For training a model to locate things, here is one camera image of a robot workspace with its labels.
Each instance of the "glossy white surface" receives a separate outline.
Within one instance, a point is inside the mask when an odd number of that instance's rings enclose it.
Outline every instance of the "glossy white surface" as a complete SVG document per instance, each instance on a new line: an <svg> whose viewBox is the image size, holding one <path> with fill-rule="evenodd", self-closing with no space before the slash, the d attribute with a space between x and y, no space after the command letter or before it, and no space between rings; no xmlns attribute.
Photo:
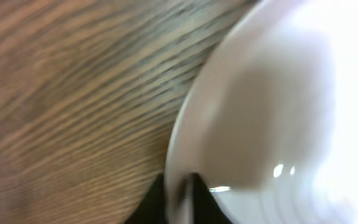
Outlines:
<svg viewBox="0 0 358 224"><path fill-rule="evenodd" d="M226 187L213 194L234 223L358 223L357 7L271 0L235 26L175 124L170 223L189 223L189 172Z"/></svg>

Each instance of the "black object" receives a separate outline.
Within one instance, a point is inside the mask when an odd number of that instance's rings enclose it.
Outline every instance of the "black object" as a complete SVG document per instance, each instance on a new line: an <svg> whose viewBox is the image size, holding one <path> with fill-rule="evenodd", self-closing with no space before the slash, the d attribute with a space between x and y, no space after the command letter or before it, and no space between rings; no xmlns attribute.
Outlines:
<svg viewBox="0 0 358 224"><path fill-rule="evenodd" d="M194 224L232 224L216 203L199 174L190 174L187 181L187 184L191 184ZM165 201L163 174L159 174L136 211L126 220L125 224L168 224Z"/></svg>

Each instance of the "tabletop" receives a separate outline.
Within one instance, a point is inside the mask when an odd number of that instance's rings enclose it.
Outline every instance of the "tabletop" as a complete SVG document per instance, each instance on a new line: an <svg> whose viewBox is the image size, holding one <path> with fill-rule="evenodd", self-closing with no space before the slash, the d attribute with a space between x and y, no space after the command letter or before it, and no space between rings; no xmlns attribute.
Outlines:
<svg viewBox="0 0 358 224"><path fill-rule="evenodd" d="M0 224L122 223L246 0L0 0Z"/></svg>

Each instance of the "wooden table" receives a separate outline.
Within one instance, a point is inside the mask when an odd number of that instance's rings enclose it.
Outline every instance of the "wooden table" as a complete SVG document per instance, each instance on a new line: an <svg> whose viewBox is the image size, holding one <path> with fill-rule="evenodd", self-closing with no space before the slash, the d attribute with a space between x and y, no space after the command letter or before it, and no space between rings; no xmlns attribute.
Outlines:
<svg viewBox="0 0 358 224"><path fill-rule="evenodd" d="M121 223L245 0L0 0L0 224Z"/></svg>

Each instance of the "brown wooden surface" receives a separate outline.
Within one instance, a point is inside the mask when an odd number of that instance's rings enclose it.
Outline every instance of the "brown wooden surface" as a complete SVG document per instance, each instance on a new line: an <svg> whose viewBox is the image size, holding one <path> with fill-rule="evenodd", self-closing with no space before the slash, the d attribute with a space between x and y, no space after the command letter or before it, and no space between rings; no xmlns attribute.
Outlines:
<svg viewBox="0 0 358 224"><path fill-rule="evenodd" d="M245 0L0 0L0 223L120 223Z"/></svg>

